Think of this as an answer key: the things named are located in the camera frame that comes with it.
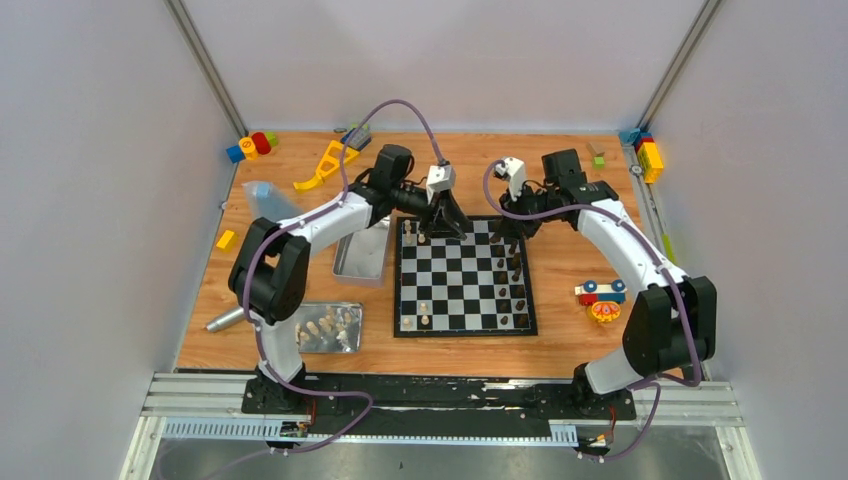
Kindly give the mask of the black silver chess board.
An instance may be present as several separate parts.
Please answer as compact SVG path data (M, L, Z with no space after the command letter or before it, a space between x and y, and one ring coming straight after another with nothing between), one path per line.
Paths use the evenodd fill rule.
M396 338L535 336L525 243L492 237L499 218L472 216L462 240L419 237L400 217L395 233Z

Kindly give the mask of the tin lid with light pieces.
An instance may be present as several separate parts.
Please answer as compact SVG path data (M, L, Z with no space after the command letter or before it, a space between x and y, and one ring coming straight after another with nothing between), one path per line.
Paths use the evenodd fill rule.
M304 302L291 320L300 353L352 354L360 350L361 303Z

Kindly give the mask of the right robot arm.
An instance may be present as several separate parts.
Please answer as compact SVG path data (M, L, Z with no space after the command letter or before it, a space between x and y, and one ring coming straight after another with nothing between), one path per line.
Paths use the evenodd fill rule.
M544 179L533 188L523 161L503 157L483 175L506 184L499 199L483 190L501 215L506 235L533 236L547 222L563 222L593 244L632 295L631 314L620 347L581 365L571 403L584 417L596 417L611 403L611 393L635 390L653 378L670 379L671 370L689 367L677 383L698 386L702 364L716 350L717 290L705 276L693 277L676 266L631 220L614 189L588 180L573 149L542 158Z

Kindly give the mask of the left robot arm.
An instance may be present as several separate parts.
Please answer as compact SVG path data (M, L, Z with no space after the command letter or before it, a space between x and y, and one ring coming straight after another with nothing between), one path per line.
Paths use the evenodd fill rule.
M305 371L289 319L306 292L311 258L339 240L399 211L415 216L424 237L463 239L470 221L455 200L456 172L440 158L419 183L409 181L414 157L386 144L372 167L331 201L297 217L253 221L231 269L228 287L251 324L260 360L272 382L268 400L283 413L298 411L313 395L296 378Z

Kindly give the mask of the tin box with dark pieces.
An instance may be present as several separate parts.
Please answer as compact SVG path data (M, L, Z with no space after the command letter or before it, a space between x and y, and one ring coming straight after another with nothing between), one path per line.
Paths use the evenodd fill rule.
M387 216L338 242L332 269L337 282L366 288L383 285L391 223L392 218Z

